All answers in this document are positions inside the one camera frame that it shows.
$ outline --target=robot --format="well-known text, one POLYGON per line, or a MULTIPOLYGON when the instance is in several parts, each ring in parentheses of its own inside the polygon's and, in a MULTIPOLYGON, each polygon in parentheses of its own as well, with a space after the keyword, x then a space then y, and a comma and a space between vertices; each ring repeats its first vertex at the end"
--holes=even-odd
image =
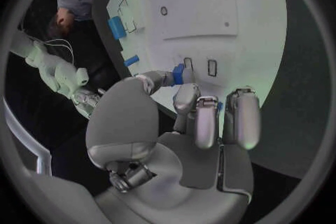
POLYGON ((216 96, 202 96, 192 69, 181 80, 169 71, 125 78, 102 96, 88 91, 88 75, 24 33, 12 52, 39 69, 41 79, 72 100, 89 119, 87 153, 108 171, 111 189, 96 202, 113 223, 238 223, 253 196, 248 150, 260 139, 260 108, 251 87, 226 98, 223 133, 216 96), (161 87, 180 85, 172 97, 176 121, 159 136, 158 109, 151 98, 161 87))

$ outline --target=person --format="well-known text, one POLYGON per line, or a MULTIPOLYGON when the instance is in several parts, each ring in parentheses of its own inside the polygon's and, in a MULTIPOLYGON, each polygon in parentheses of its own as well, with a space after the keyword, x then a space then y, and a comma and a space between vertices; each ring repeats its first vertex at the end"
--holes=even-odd
POLYGON ((51 38, 66 37, 74 21, 92 20, 91 7, 94 0, 57 0, 58 10, 48 26, 51 38))

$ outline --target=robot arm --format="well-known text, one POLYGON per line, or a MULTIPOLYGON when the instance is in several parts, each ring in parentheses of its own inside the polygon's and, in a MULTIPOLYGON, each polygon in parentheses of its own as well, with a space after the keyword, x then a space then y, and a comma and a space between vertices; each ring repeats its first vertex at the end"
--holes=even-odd
POLYGON ((85 68, 76 69, 64 59, 50 55, 43 42, 31 40, 17 31, 11 52, 24 58, 26 63, 39 70, 41 79, 54 92, 73 101, 78 112, 89 118, 100 96, 86 90, 88 74, 85 68))

